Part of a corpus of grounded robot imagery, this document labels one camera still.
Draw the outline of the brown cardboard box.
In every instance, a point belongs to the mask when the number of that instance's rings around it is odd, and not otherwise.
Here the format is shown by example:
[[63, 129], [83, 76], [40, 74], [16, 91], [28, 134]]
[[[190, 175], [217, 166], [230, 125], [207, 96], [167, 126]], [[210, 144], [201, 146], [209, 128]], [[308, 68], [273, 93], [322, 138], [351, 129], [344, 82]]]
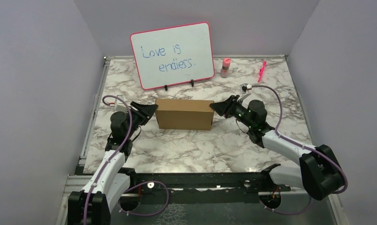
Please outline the brown cardboard box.
[[212, 128], [214, 110], [213, 100], [161, 99], [155, 104], [158, 127], [160, 129], [202, 130]]

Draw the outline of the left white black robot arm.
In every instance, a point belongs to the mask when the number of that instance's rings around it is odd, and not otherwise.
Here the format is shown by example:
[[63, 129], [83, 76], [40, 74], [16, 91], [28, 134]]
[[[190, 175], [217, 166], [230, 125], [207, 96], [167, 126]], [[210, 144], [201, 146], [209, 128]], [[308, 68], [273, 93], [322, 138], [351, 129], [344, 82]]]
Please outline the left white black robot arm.
[[70, 194], [67, 224], [111, 223], [112, 210], [121, 195], [134, 191], [137, 186], [133, 176], [119, 172], [132, 151], [132, 135], [148, 123], [157, 108], [157, 104], [131, 102], [126, 112], [117, 111], [111, 115], [111, 133], [105, 146], [105, 155], [89, 182], [80, 191]]

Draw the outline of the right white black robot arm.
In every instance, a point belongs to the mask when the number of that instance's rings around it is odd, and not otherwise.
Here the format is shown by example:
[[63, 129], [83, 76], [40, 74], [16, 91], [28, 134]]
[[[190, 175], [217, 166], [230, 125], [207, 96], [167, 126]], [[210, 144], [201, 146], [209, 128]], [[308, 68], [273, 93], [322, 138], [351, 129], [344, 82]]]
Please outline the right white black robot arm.
[[280, 164], [266, 168], [260, 185], [271, 191], [278, 185], [304, 189], [313, 199], [322, 200], [330, 194], [346, 190], [347, 177], [342, 171], [332, 149], [327, 145], [305, 145], [279, 133], [266, 122], [267, 110], [260, 100], [242, 106], [239, 96], [230, 96], [209, 106], [224, 118], [234, 117], [247, 128], [250, 140], [261, 148], [275, 151], [297, 164], [285, 167]]

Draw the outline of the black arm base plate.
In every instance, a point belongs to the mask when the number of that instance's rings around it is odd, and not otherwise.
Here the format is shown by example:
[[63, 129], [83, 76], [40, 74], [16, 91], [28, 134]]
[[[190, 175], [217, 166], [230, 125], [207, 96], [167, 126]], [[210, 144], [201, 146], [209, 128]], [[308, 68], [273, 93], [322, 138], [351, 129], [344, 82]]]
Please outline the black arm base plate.
[[259, 203], [259, 194], [290, 191], [264, 172], [135, 173], [128, 172], [131, 191], [117, 195], [122, 204]]

